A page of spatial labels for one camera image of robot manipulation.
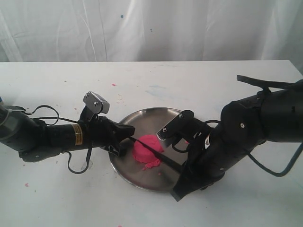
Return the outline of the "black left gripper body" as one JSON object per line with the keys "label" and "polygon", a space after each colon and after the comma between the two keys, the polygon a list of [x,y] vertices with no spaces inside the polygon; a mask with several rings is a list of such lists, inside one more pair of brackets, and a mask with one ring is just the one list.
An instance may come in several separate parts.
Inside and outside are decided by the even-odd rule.
{"label": "black left gripper body", "polygon": [[75,151],[110,145],[110,120],[99,117],[91,122],[47,127],[47,142],[56,151]]}

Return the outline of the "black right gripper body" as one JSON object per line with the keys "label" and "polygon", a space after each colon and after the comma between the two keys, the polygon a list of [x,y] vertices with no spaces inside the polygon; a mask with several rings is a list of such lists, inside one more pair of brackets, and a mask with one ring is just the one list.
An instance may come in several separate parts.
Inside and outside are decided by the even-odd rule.
{"label": "black right gripper body", "polygon": [[204,124],[190,143],[187,160],[197,175],[208,179],[208,185],[265,142],[261,104],[262,99],[254,96],[230,102],[222,109],[220,123],[215,128]]}

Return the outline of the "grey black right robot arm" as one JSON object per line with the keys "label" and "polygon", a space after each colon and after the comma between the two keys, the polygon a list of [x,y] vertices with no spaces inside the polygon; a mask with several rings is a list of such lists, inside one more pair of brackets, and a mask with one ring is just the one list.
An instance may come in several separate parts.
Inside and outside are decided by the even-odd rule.
{"label": "grey black right robot arm", "polygon": [[260,88],[232,101],[215,127],[182,111],[173,120],[175,134],[188,142],[187,160],[171,191],[175,200],[219,181],[225,172],[265,143],[303,141],[303,82],[265,81],[238,75],[237,80]]}

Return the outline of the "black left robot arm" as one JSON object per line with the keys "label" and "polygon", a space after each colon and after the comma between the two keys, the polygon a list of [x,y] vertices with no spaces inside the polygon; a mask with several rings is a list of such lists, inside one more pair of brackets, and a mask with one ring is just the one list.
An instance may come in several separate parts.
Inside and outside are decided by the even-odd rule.
{"label": "black left robot arm", "polygon": [[25,162],[38,162],[61,153],[101,148],[119,156],[125,148],[121,142],[134,135],[133,126],[116,123],[107,117],[110,104],[100,95],[88,92],[78,121],[64,119],[59,113],[46,123],[47,117],[32,118],[20,106],[0,107],[0,142],[18,152]]}

